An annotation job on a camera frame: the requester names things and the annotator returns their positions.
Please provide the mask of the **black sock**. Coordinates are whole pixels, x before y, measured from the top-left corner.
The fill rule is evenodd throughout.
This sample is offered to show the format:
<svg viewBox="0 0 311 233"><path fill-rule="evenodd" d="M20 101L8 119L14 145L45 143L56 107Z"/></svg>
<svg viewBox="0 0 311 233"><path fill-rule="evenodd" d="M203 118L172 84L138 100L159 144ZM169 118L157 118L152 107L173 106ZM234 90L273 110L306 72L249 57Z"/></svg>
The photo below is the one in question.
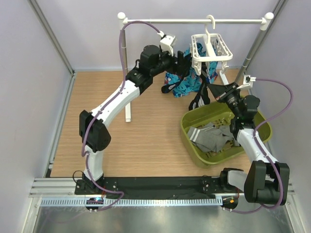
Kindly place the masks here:
<svg viewBox="0 0 311 233"><path fill-rule="evenodd" d="M164 85L161 88L161 92L163 94L171 92L174 88L178 87L183 80L183 76L178 76L167 72L165 74Z"/></svg>
<svg viewBox="0 0 311 233"><path fill-rule="evenodd" d="M190 105L188 107L189 111L210 104L210 98L208 97L207 91L207 78L206 76L204 76L204 74L201 74L200 78L202 80L202 83L195 98L190 102Z"/></svg>

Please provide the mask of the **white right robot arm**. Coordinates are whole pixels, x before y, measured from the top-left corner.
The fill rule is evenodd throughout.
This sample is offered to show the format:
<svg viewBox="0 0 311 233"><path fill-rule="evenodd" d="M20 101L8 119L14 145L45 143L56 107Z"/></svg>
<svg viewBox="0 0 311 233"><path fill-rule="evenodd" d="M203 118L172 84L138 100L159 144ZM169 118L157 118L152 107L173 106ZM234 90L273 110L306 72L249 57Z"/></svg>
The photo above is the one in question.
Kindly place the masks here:
<svg viewBox="0 0 311 233"><path fill-rule="evenodd" d="M259 136L259 128L266 123L255 124L260 100L253 95L242 97L236 83L227 85L208 84L215 100L225 103L234 114L230 132L246 152L251 167L248 173L226 168L219 179L219 187L231 192L235 187L244 193L249 203L258 203L264 208L284 205L287 198L290 168L280 163L265 147Z"/></svg>

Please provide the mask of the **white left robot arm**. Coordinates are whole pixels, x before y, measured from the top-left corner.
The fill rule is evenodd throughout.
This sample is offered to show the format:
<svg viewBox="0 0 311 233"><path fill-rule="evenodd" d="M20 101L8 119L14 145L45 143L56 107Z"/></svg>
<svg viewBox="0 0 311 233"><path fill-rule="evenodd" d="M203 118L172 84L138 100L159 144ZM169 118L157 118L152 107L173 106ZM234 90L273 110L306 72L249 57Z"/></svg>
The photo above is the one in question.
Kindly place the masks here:
<svg viewBox="0 0 311 233"><path fill-rule="evenodd" d="M92 111L83 110L80 113L81 154L86 159L83 180L91 194L100 193L104 187L102 161L104 149L111 142L108 127L113 119L151 86L156 75L168 72L184 78L189 74L190 66L191 54L185 55L182 51L170 54L159 46L147 45L116 91Z"/></svg>

